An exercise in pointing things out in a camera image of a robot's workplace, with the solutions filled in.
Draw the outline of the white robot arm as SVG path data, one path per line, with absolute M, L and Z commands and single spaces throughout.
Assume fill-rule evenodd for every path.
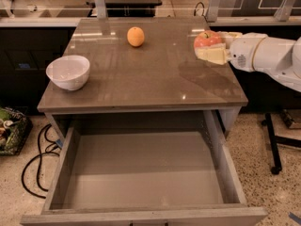
M 206 30 L 194 39 L 198 59 L 235 69 L 268 74 L 279 84 L 301 91 L 301 39 L 286 40 L 262 33 Z

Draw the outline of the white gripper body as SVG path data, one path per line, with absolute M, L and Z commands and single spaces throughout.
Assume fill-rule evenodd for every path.
M 267 38 L 262 33 L 246 33 L 230 45 L 230 63 L 237 70 L 254 72 L 253 58 L 260 43 Z

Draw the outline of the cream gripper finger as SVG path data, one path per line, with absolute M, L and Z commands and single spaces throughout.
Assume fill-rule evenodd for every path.
M 219 36 L 222 39 L 222 42 L 226 44 L 227 48 L 230 48 L 230 45 L 238 38 L 242 36 L 241 32 L 226 32 L 226 31 L 219 31 Z
M 219 65 L 227 63 L 230 58 L 230 52 L 225 43 L 197 47 L 195 49 L 195 54 L 198 59 Z

